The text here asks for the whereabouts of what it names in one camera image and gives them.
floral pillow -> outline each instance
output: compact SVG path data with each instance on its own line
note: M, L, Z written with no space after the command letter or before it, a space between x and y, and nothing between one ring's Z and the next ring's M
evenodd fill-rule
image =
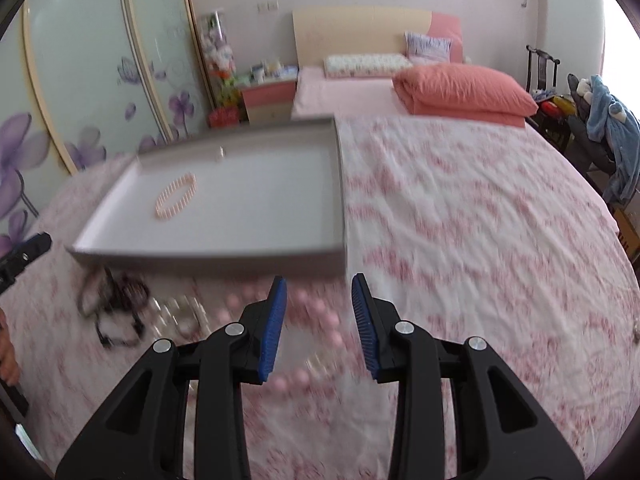
M451 61L451 39L432 38L425 34L406 32L406 54L413 64L425 65Z
M324 74L327 78L393 77L411 66L402 54L349 54L325 58Z

silver bolt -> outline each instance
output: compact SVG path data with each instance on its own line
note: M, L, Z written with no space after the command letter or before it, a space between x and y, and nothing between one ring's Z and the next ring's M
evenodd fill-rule
M482 339L481 337L472 337L469 340L469 346L471 346L471 348L473 348L474 350L485 350L486 349L486 341L484 339Z
M244 332L244 326L240 323L232 323L225 328L227 335L240 335L242 332Z
M158 339L158 341L154 343L154 352L158 354L163 354L169 350L171 350L171 341L168 339Z
M398 321L396 323L396 331L401 334L412 334L414 330L414 326L408 321Z

mattress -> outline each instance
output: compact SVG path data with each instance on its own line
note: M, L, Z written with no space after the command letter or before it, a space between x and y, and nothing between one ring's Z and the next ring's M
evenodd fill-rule
M292 117L320 115L409 115L390 78L327 79L317 66L305 66L298 76Z
M242 388L252 478L386 478L397 388L376 384L364 367L349 292L356 272L364 272L375 296L433 336L487 339L590 474L640 403L632 330L640 289L602 200L530 130L369 115L337 121L347 276L289 281L278 359L301 365L309 342L318 342L309 301L323 300L338 314L345 351L336 354L331 374L309 386L284 393L270 382ZM129 161L110 160L68 180L33 227L51 234L52 250L2 295L31 403L27 430L52 469L152 343L148 334L138 348L102 348L92 321L76 311L85 270L65 250ZM216 329L229 294L245 303L263 299L273 277L144 279L159 297L199 298ZM90 298L96 290L91 283ZM305 336L302 346L291 340L296 333ZM279 360L275 374L282 371ZM193 477L193 406L191 398L187 478ZM450 477L449 402L444 413Z

blue blanket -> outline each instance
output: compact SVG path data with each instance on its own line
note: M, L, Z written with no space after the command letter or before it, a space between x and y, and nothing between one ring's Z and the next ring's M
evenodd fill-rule
M596 142L601 142L607 136L617 168L607 189L602 193L602 198L606 203L624 203L633 196L640 175L640 126L635 115L610 94L599 75L591 77L591 88L593 102L587 121L587 134ZM611 117L609 113L619 113L621 110L626 113L625 123Z

nightstand drawer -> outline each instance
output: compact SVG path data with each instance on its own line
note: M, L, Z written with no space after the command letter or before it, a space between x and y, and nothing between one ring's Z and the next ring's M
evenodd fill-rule
M242 90L242 98L247 108L292 102L295 96L295 81L264 84Z
M293 102L279 103L274 105L247 107L246 113L251 124L273 123L277 121L288 121L291 118Z

